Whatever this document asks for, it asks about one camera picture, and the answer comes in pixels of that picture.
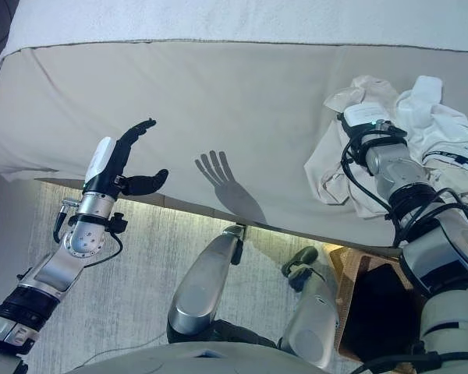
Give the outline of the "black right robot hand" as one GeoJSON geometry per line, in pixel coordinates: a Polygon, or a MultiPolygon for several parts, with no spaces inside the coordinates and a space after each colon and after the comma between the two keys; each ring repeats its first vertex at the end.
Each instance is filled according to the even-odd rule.
{"type": "Polygon", "coordinates": [[[406,132],[393,124],[390,114],[378,102],[348,106],[337,114],[337,119],[354,147],[360,146],[368,136],[406,137],[406,132]]]}

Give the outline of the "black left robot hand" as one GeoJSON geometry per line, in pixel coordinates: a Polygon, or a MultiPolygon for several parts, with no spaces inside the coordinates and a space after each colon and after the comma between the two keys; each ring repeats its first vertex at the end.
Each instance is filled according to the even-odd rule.
{"type": "Polygon", "coordinates": [[[157,192],[167,180],[167,169],[161,169],[154,176],[123,175],[132,145],[156,123],[156,120],[149,118],[128,129],[117,140],[105,137],[97,145],[90,161],[83,193],[98,192],[117,199],[120,193],[125,196],[145,196],[157,192]]]}

